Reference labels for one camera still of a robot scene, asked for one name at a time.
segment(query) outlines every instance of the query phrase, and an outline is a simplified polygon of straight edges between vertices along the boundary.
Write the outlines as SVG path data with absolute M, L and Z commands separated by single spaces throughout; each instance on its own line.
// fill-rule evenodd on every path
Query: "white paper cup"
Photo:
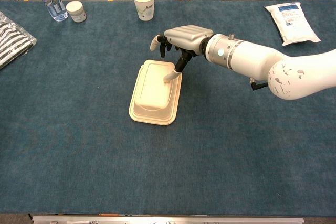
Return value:
M 143 21 L 151 20 L 154 16 L 154 0 L 134 0 L 138 16 Z

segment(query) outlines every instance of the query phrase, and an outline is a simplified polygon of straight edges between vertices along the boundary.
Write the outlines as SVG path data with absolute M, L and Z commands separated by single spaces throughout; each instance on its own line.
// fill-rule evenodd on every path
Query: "jar lid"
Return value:
M 78 15 L 84 11 L 81 1 L 71 1 L 67 4 L 66 8 L 71 15 Z

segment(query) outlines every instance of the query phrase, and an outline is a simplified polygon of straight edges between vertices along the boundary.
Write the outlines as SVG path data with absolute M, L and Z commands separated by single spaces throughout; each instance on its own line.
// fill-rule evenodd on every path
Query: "blue felt mat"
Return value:
M 336 1 L 302 1 L 322 41 L 286 47 L 264 9 L 275 3 L 157 1 L 142 22 L 133 2 L 84 2 L 77 24 L 53 21 L 41 2 L 1 1 L 38 42 L 0 71 L 0 211 L 335 216 L 336 89 L 284 101 L 199 56 L 173 124 L 128 115 L 140 66 L 160 59 L 149 44 L 172 27 L 291 56 L 336 47 Z

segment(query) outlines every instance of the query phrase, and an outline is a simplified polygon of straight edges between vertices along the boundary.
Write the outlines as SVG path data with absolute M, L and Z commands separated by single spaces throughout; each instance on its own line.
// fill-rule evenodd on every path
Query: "white packet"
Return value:
M 280 31 L 283 46 L 310 40 L 321 41 L 307 22 L 301 8 L 301 3 L 285 3 L 265 6 Z

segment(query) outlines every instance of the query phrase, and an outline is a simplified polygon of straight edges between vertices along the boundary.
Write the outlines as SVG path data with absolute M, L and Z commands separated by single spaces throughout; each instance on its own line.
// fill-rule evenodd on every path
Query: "striped cloth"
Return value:
M 0 12 L 0 69 L 36 44 L 36 38 Z

